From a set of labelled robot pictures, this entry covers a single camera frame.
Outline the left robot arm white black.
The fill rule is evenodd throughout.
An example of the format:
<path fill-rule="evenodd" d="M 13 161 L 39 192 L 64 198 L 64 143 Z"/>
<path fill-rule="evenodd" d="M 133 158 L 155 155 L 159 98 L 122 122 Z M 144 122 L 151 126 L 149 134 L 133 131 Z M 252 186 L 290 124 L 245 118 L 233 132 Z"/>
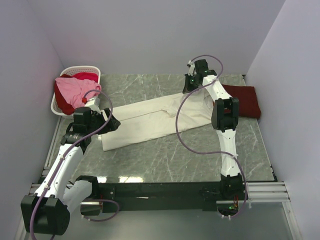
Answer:
<path fill-rule="evenodd" d="M 69 180 L 84 157 L 92 136 L 116 131 L 120 124 L 113 116 L 112 108 L 94 111 L 90 107 L 79 107 L 75 110 L 47 176 L 32 195 L 24 196 L 21 201 L 25 230 L 32 238 L 36 237 L 35 234 L 63 235 L 72 212 L 81 202 L 101 197 L 97 177 L 80 176 L 71 187 L 68 187 Z"/>

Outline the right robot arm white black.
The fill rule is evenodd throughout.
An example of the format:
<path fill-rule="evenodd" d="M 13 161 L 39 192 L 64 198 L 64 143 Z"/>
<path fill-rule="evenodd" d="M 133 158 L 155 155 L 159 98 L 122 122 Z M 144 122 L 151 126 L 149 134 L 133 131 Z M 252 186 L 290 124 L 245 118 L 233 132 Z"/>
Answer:
<path fill-rule="evenodd" d="M 240 103 L 238 98 L 227 93 L 205 59 L 190 60 L 187 67 L 182 92 L 189 94 L 204 88 L 213 102 L 211 125 L 218 135 L 222 160 L 219 193 L 222 198 L 230 200 L 245 191 L 244 174 L 238 164 L 236 149 Z"/>

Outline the cream white t-shirt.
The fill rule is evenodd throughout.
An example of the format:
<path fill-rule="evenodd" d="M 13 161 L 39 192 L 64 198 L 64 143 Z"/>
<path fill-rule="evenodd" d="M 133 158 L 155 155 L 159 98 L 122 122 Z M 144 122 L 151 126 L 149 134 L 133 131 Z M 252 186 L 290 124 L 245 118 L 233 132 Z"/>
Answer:
<path fill-rule="evenodd" d="M 101 136 L 103 151 L 176 133 L 176 115 L 185 96 L 177 93 L 113 108 L 112 114 L 121 125 Z M 192 94 L 179 112 L 178 131 L 210 124 L 212 110 L 213 102 L 207 90 Z"/>

